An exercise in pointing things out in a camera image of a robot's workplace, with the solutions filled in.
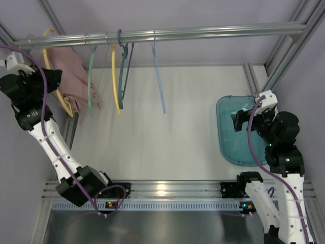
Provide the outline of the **yellow hanger with trousers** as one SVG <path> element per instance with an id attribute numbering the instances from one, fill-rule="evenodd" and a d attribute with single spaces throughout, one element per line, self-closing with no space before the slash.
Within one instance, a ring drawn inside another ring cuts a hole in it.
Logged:
<path id="1" fill-rule="evenodd" d="M 51 32 L 53 34 L 56 34 L 56 31 L 52 28 L 48 28 L 46 29 L 44 32 L 43 32 L 43 36 L 46 37 L 48 35 L 48 33 Z M 43 48 L 42 49 L 42 54 L 43 54 L 43 59 L 44 59 L 44 62 L 45 62 L 45 67 L 46 69 L 51 69 L 51 66 L 50 66 L 50 61 L 49 61 L 49 58 L 48 58 L 48 54 L 47 54 L 47 49 L 46 48 Z M 63 107 L 63 109 L 65 110 L 65 112 L 67 113 L 67 115 L 69 117 L 73 117 L 73 111 L 72 111 L 72 107 L 69 103 L 69 100 L 65 97 L 62 96 L 61 92 L 59 91 L 59 89 L 57 89 L 55 91 L 55 94 L 59 100 L 59 102 L 61 103 L 61 106 Z"/>

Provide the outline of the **pink trousers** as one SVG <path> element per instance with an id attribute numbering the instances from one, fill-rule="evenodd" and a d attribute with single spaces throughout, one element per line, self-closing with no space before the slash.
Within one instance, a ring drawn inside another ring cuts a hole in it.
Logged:
<path id="1" fill-rule="evenodd" d="M 51 69 L 62 70 L 59 91 L 69 100 L 73 114 L 80 113 L 88 106 L 87 82 L 88 73 L 82 66 L 82 60 L 72 48 L 47 49 Z M 92 84 L 93 105 L 101 105 L 101 99 Z"/>

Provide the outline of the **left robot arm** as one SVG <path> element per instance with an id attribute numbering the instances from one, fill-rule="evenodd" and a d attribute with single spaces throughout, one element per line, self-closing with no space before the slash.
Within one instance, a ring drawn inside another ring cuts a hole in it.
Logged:
<path id="1" fill-rule="evenodd" d="M 58 194 L 81 207 L 87 201 L 95 203 L 107 184 L 98 171 L 73 158 L 46 104 L 47 94 L 59 86 L 61 75 L 61 70 L 42 69 L 31 74 L 20 70 L 1 78 L 1 92 L 11 100 L 21 129 L 38 141 L 50 159 L 59 181 Z"/>

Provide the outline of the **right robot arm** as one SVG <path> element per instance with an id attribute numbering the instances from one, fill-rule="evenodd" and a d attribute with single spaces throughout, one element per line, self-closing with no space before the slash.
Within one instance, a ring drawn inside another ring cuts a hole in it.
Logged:
<path id="1" fill-rule="evenodd" d="M 263 108 L 261 101 L 250 110 L 237 111 L 231 118 L 236 132 L 248 122 L 247 140 L 252 157 L 275 183 L 276 204 L 258 172 L 237 176 L 241 191 L 251 199 L 262 221 L 264 243 L 314 243 L 304 201 L 304 159 L 295 145 L 300 131 L 298 118 L 290 112 Z"/>

